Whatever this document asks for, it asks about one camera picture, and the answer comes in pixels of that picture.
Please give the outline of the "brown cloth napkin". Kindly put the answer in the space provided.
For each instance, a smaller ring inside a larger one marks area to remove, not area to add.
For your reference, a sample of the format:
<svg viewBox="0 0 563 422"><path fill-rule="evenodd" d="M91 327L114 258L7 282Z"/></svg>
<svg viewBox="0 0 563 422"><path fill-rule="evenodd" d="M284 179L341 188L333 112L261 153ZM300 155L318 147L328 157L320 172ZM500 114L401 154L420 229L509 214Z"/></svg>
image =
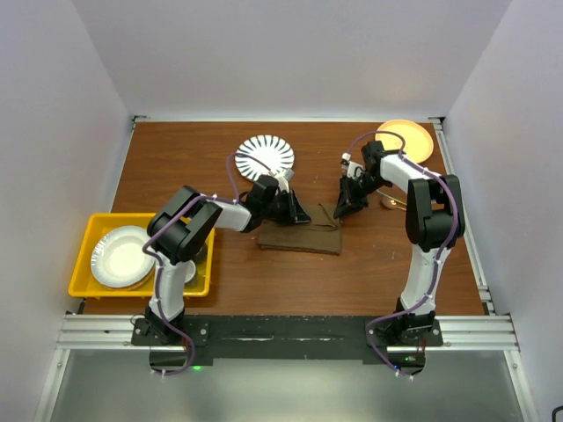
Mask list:
<svg viewBox="0 0 563 422"><path fill-rule="evenodd" d="M333 204L317 203L303 205L311 221L296 225L281 225L264 222L258 235L258 246L262 250L303 251L329 255L340 255L342 249L342 226L333 217Z"/></svg>

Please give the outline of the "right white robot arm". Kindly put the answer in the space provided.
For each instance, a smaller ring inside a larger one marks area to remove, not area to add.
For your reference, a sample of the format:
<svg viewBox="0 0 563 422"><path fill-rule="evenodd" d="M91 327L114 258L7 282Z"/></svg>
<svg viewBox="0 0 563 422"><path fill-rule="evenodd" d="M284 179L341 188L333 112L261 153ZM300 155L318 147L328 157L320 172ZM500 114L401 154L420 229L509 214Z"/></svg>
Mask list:
<svg viewBox="0 0 563 422"><path fill-rule="evenodd" d="M342 154L340 193L333 216L344 218L369 204L368 195L382 186L406 193L406 235L413 246L405 288L395 312L368 324L369 338L386 345L412 345L432 331L435 293L442 269L465 222L459 179L442 176L413 162L402 149L386 150L379 141L362 147L363 162Z"/></svg>

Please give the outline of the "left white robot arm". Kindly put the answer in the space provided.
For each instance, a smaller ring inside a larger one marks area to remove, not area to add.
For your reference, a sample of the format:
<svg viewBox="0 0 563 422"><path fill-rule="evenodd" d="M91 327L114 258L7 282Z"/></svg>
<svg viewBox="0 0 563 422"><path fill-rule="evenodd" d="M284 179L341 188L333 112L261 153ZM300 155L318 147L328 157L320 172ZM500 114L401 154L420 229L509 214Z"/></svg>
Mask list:
<svg viewBox="0 0 563 422"><path fill-rule="evenodd" d="M155 339L163 345L187 342L183 329L187 270L212 229L248 233L265 220L284 225L311 221L284 176L262 175L249 192L238 193L233 200L182 186L152 218L143 252L155 259L156 269L144 319Z"/></svg>

